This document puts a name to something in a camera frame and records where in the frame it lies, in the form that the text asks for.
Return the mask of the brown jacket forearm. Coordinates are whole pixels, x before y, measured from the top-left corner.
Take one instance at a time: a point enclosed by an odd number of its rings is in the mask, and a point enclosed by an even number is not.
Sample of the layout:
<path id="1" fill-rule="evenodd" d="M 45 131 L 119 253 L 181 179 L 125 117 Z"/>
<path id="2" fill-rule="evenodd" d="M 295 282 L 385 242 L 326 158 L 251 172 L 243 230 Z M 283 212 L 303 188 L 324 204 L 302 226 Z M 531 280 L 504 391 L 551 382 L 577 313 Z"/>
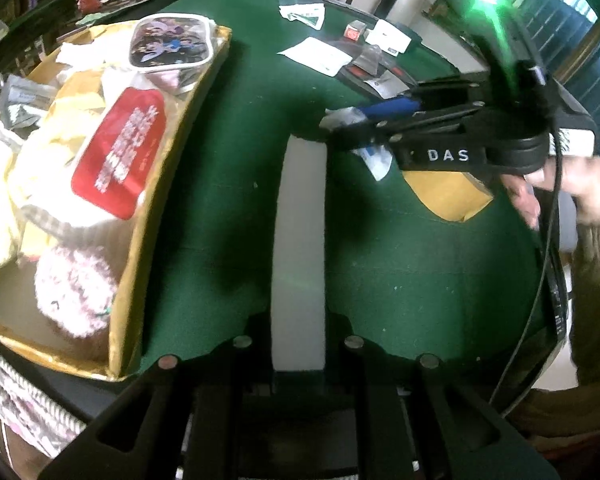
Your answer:
<path id="1" fill-rule="evenodd" d="M 528 436 L 568 438 L 600 431 L 600 224 L 577 222 L 577 233 L 570 344 L 578 385 L 528 394 L 512 415 Z"/>

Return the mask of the person's right hand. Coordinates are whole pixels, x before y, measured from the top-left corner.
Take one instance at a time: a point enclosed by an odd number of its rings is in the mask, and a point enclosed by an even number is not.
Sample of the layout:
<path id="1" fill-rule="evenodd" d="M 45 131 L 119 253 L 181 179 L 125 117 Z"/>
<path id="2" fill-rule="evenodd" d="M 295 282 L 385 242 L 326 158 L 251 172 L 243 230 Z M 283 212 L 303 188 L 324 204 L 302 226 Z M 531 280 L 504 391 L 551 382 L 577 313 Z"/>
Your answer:
<path id="1" fill-rule="evenodd" d="M 557 158 L 547 159 L 545 165 L 526 176 L 503 174 L 500 179 L 509 200 L 531 229 L 539 226 L 541 206 L 534 188 L 554 191 L 557 182 Z M 577 209 L 577 222 L 592 226 L 600 224 L 600 156 L 562 159 L 560 190 L 569 194 Z"/>

